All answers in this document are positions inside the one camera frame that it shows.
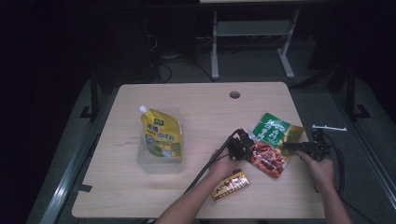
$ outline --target person's right hand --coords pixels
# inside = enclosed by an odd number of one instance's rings
[[[309,174],[315,180],[315,186],[320,193],[327,188],[334,188],[334,164],[330,159],[315,161],[302,151],[298,151],[298,154],[308,164]]]

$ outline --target food package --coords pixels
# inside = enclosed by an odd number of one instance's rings
[[[143,105],[139,109],[149,152],[157,157],[181,158],[181,130],[177,119]]]
[[[279,178],[293,155],[293,151],[282,148],[283,142],[296,143],[304,132],[303,127],[287,123],[266,113],[253,130],[250,138],[255,141],[248,160],[272,178]]]
[[[241,169],[234,170],[231,175],[225,177],[212,189],[212,197],[215,202],[218,202],[236,193],[240,189],[244,189],[249,184],[248,179]]]

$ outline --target clear plastic container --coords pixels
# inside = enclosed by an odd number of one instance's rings
[[[147,174],[177,174],[183,170],[183,117],[178,108],[154,108],[177,119],[181,135],[181,157],[157,157],[149,152],[146,137],[142,128],[139,148],[137,151],[137,163]]]

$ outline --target cable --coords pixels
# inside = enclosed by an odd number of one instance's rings
[[[190,189],[192,189],[199,181],[199,179],[201,179],[201,176],[205,173],[205,171],[207,170],[207,168],[209,168],[213,163],[215,163],[217,160],[225,157],[220,157],[218,158],[219,154],[224,150],[224,148],[227,147],[227,144],[230,142],[231,138],[233,138],[233,136],[238,132],[238,130],[234,131],[228,138],[227,140],[224,142],[224,144],[219,148],[219,150],[217,150],[215,152],[215,154],[210,158],[209,162],[204,166],[204,168],[202,168],[201,172],[198,174],[198,176],[195,177],[195,179],[191,182],[191,184],[189,185],[189,187],[186,189],[186,191],[184,193],[186,193],[187,191],[189,191]]]
[[[323,133],[323,135],[326,136],[330,140],[330,142],[332,143],[332,146],[335,149],[335,154],[336,154],[337,160],[338,160],[338,171],[339,171],[339,176],[340,176],[340,183],[339,183],[339,187],[338,187],[338,195],[341,198],[341,197],[343,197],[344,187],[345,187],[344,157],[343,157],[343,155],[341,153],[341,150],[337,147],[337,145],[332,140],[332,138],[326,133]]]
[[[224,156],[222,156],[222,157],[220,157],[220,158],[217,158],[215,161],[219,161],[219,160],[223,159],[223,158],[226,157],[226,156],[230,156],[230,153],[227,154],[227,155],[224,155]]]
[[[160,64],[158,64],[158,65],[159,65],[159,66],[162,66],[162,67],[165,67],[165,68],[168,69],[168,71],[169,71],[169,77],[168,77],[166,80],[163,80],[163,78],[161,77],[161,73],[158,72],[158,82],[159,82],[159,83],[166,83],[166,82],[168,82],[168,81],[171,79],[172,75],[173,75],[172,69],[171,69],[170,67],[166,66],[166,65],[163,64],[163,63],[160,63]]]
[[[356,208],[355,206],[353,206],[351,203],[349,203],[347,200],[345,200],[343,198],[343,194],[344,194],[344,187],[345,187],[345,170],[344,170],[344,157],[343,154],[340,150],[340,148],[337,147],[337,145],[335,144],[335,142],[332,140],[332,138],[326,134],[323,133],[324,136],[326,136],[330,142],[332,143],[332,147],[334,147],[335,149],[335,154],[337,156],[337,160],[338,160],[338,170],[340,173],[340,183],[339,183],[339,188],[338,188],[338,195],[340,196],[340,199],[346,204],[348,205],[350,208],[352,208],[353,210],[355,210],[355,212],[357,212],[359,215],[361,215],[362,217],[364,217],[369,223],[373,223],[374,222],[367,217],[366,215],[363,214],[362,211],[360,211],[358,208]]]
[[[181,56],[183,56],[183,55],[174,54],[174,55],[170,55],[170,56],[161,56],[161,59],[172,61],[174,59],[180,58]]]
[[[216,81],[216,80],[213,79],[212,76],[210,76],[210,75],[206,72],[206,70],[205,70],[201,65],[199,65],[198,63],[189,62],[189,61],[183,61],[183,62],[166,62],[166,63],[190,63],[190,64],[193,64],[193,65],[197,66],[198,68],[200,68],[200,69],[206,74],[206,76],[209,77],[209,79],[210,79],[212,82],[215,82],[215,81]]]
[[[208,49],[211,46],[211,44],[212,44],[212,37],[207,37],[207,36],[205,36],[205,37],[196,37],[197,43],[199,41],[202,41],[202,40],[207,40],[207,41],[204,42],[203,44],[197,44],[195,46],[195,50],[197,52],[200,52],[200,51],[203,51],[205,49]]]
[[[150,38],[154,39],[154,46],[152,48],[148,49],[148,51],[150,51],[150,52],[154,51],[157,48],[157,45],[158,45],[157,37],[155,37],[155,35],[146,35],[146,38],[147,39],[150,39]]]

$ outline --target yellow pouch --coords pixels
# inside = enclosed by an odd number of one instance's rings
[[[140,106],[148,150],[158,157],[181,158],[181,132],[177,119],[161,111]]]

